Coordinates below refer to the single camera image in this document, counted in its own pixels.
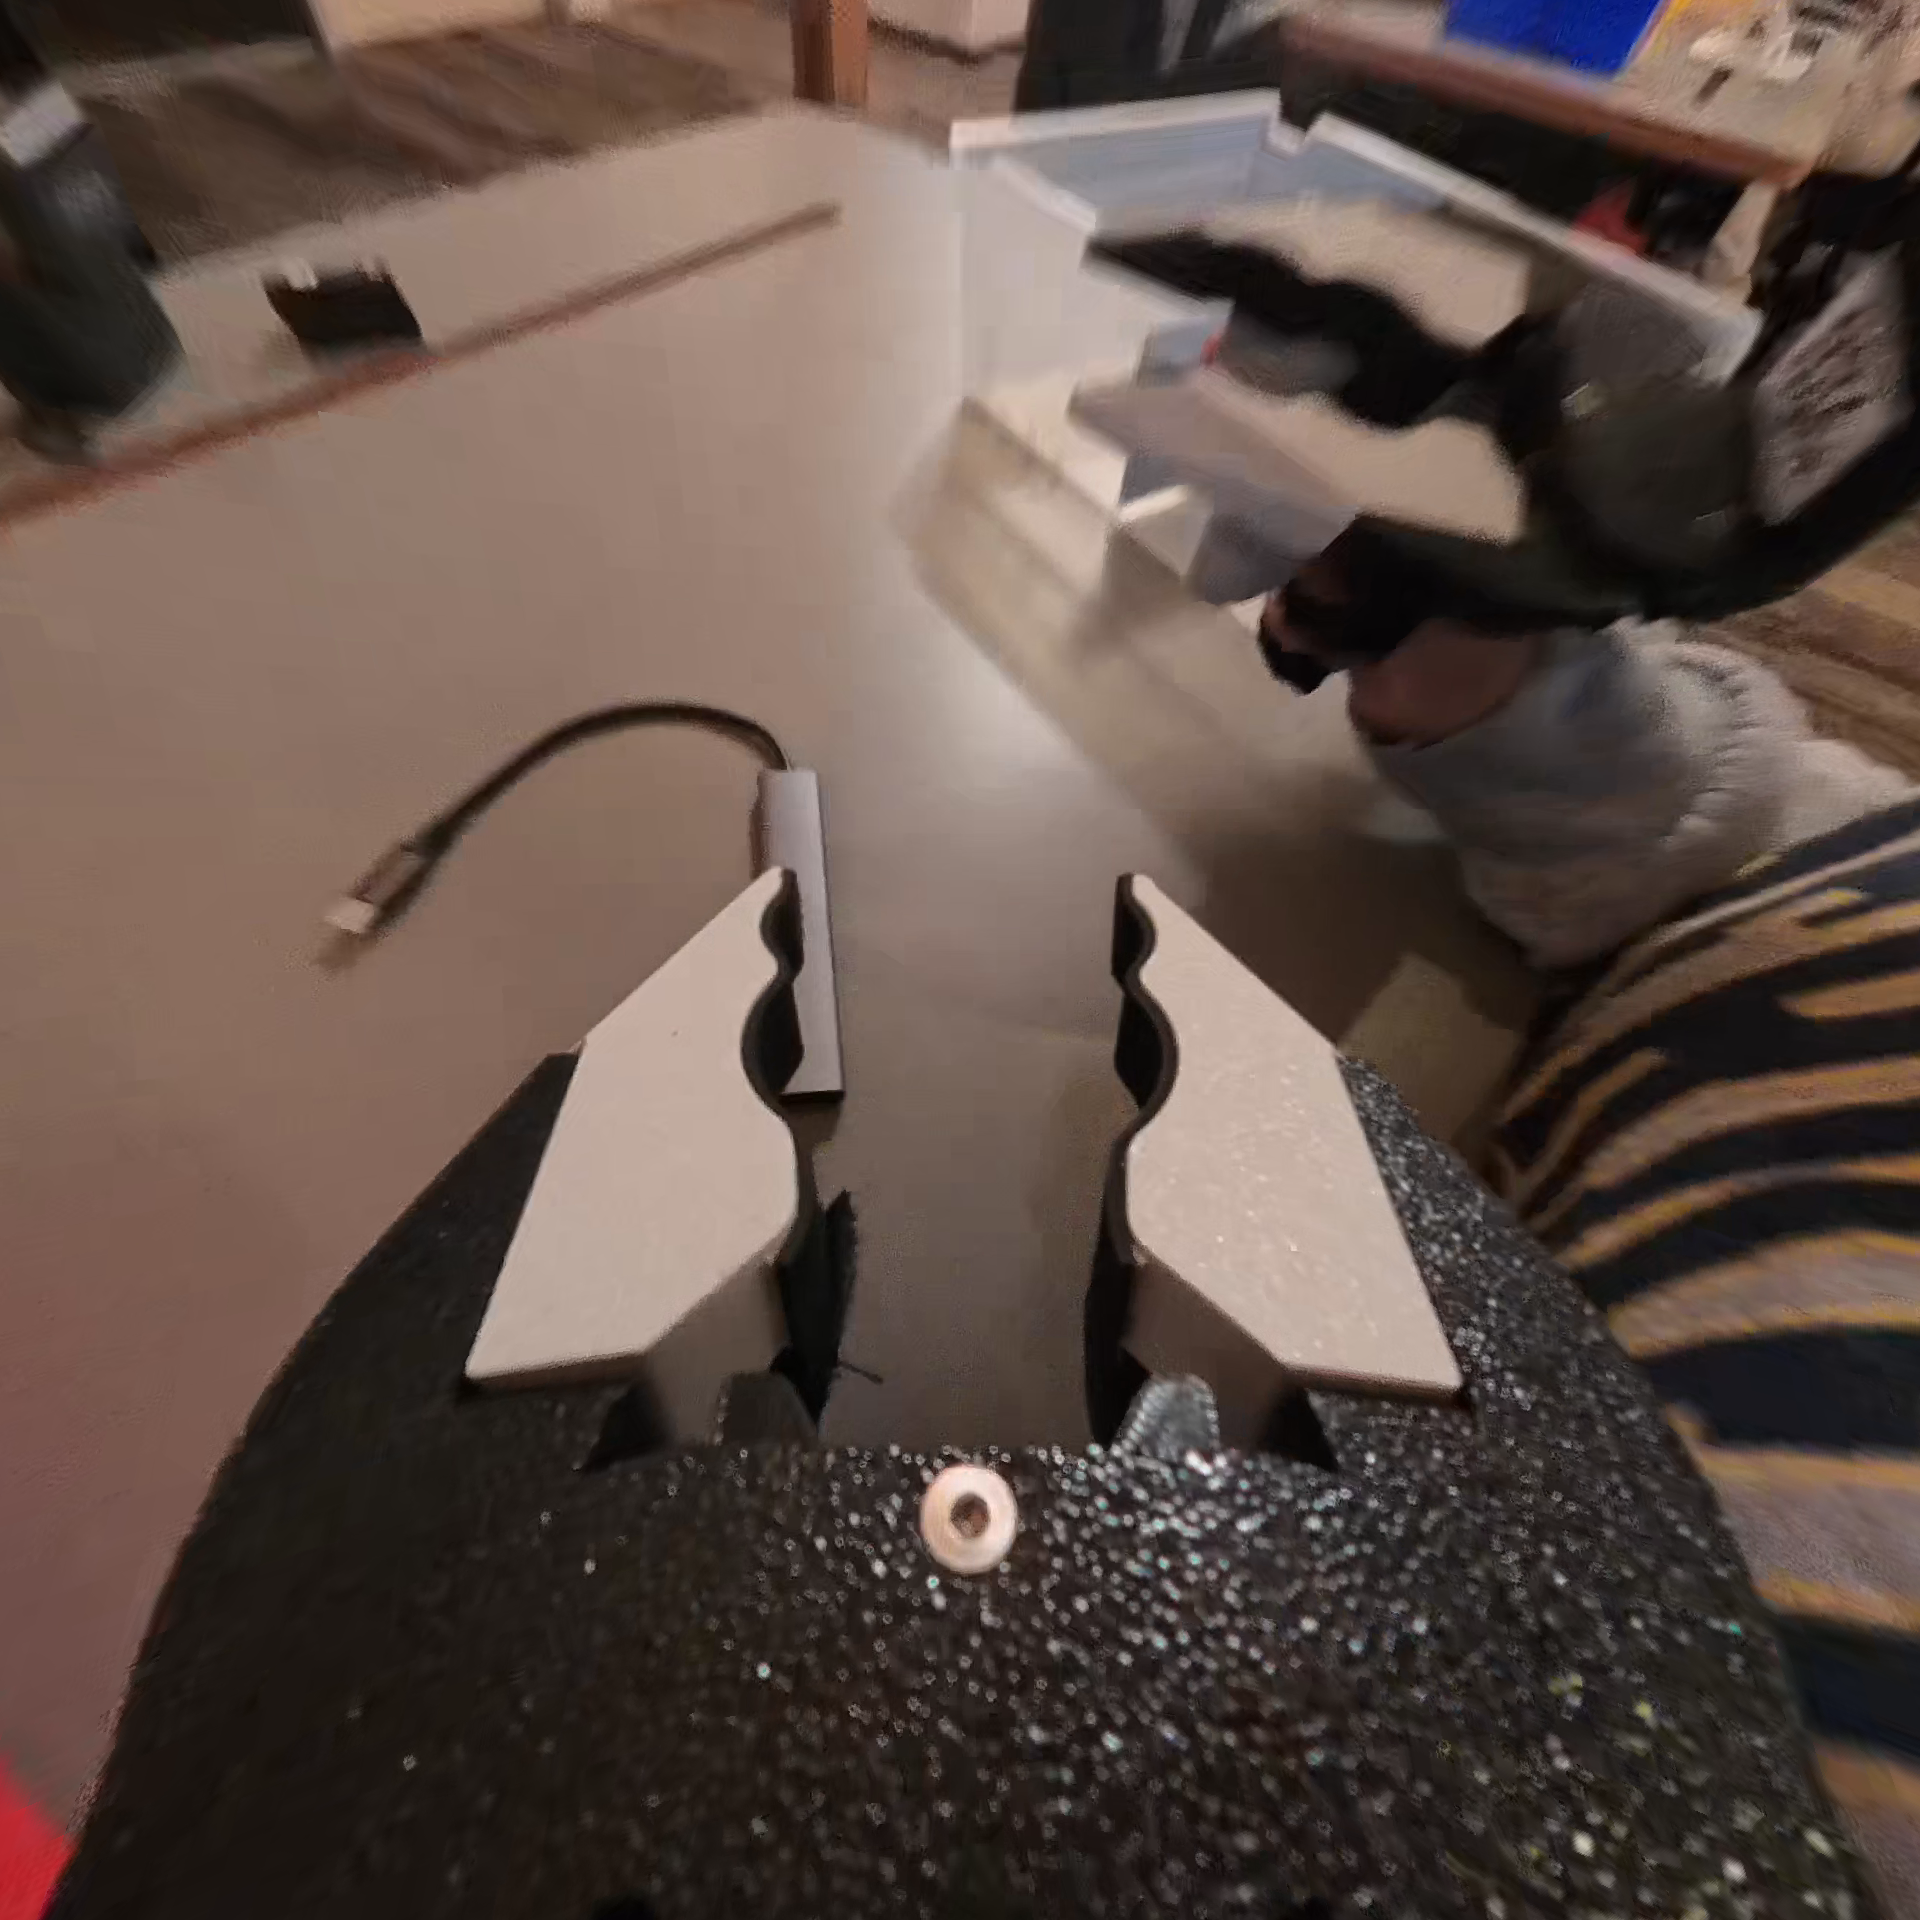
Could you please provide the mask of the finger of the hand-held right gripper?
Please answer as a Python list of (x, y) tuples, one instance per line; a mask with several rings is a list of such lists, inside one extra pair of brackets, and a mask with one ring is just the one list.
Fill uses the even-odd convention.
[(1261, 399), (1380, 429), (1565, 421), (1569, 350), (1529, 311), (1529, 264), (1426, 215), (1299, 200), (1108, 232), (1094, 260), (1224, 307), (1204, 367)]
[(1516, 467), (1469, 421), (1378, 428), (1216, 367), (1085, 384), (1072, 415), (1125, 454), (1132, 492), (1200, 500), (1182, 564), (1200, 601), (1265, 597), (1361, 521), (1500, 545), (1526, 517)]

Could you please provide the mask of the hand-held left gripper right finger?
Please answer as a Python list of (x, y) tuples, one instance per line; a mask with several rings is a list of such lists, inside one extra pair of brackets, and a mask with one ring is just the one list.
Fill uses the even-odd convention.
[(1089, 1427), (1196, 1385), (1213, 1446), (1325, 1453), (1310, 1396), (1462, 1412), (1468, 1380), (1338, 1047), (1145, 875), (1116, 885), (1116, 1073)]

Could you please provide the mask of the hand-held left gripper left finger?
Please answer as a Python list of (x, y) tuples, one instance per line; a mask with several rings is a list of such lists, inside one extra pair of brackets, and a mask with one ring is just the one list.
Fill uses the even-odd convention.
[(474, 1393), (609, 1385), (604, 1444), (819, 1444), (857, 1214), (785, 1112), (790, 870), (755, 877), (578, 1045), (464, 1359)]

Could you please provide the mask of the person's right hand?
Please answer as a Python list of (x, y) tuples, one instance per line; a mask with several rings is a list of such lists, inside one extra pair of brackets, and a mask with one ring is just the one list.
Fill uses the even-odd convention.
[(1348, 715), (1372, 740), (1428, 745), (1505, 705), (1526, 667), (1516, 639), (1433, 622), (1348, 672)]

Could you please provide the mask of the wooden table with blue bin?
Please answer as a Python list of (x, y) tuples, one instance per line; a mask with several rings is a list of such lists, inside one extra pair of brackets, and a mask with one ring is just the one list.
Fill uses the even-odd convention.
[(1803, 183), (1833, 143), (1844, 94), (1837, 64), (1784, 85), (1738, 75), (1710, 87), (1680, 55), (1656, 55), (1619, 79), (1598, 79), (1449, 38), (1435, 7), (1308, 7), (1283, 19), (1280, 36), (1306, 64), (1747, 185)]

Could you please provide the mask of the large blue bin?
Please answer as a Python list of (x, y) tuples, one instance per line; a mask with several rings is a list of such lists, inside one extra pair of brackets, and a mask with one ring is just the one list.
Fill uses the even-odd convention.
[(1664, 3), (1446, 3), (1444, 36), (1611, 79), (1638, 53)]

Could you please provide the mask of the white open box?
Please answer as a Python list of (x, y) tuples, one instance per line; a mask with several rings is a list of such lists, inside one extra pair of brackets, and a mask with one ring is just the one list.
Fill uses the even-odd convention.
[(1333, 115), (1283, 118), (1275, 92), (957, 124), (964, 392), (1177, 579), (1204, 507), (1137, 493), (1125, 454), (1072, 415), (1077, 388), (1204, 367), (1225, 309), (1104, 267), (1094, 239), (1299, 200), (1372, 200), (1513, 249), (1526, 309), (1572, 315), (1576, 398), (1605, 376), (1721, 384), (1760, 315), (1739, 297), (1596, 235)]

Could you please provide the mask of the person's striped clothing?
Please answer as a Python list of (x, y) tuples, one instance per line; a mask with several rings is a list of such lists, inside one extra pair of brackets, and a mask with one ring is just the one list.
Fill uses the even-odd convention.
[(1576, 974), (1488, 1168), (1712, 1485), (1821, 1782), (1915, 1915), (1917, 799)]

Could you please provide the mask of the red object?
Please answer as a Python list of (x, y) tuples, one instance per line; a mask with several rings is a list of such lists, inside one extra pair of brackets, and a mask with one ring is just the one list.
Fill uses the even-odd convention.
[(43, 1917), (68, 1860), (68, 1839), (2, 1761), (2, 1917)]

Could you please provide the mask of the small black device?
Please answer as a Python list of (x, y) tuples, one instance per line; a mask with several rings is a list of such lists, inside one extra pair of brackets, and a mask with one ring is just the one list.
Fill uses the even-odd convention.
[(413, 350), (426, 341), (416, 311), (384, 267), (314, 270), (288, 262), (262, 273), (260, 292), (308, 355)]

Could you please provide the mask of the black blurred object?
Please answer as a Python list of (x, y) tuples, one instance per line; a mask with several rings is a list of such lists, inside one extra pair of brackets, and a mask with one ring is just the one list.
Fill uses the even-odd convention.
[(34, 55), (4, 60), (2, 241), (16, 432), (43, 459), (92, 463), (100, 432), (153, 399), (185, 350), (100, 133)]

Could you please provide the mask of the wooden post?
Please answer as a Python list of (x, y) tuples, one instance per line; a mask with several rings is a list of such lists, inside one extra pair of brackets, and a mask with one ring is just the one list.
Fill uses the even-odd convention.
[(806, 105), (862, 111), (870, 97), (870, 4), (786, 3), (790, 89)]

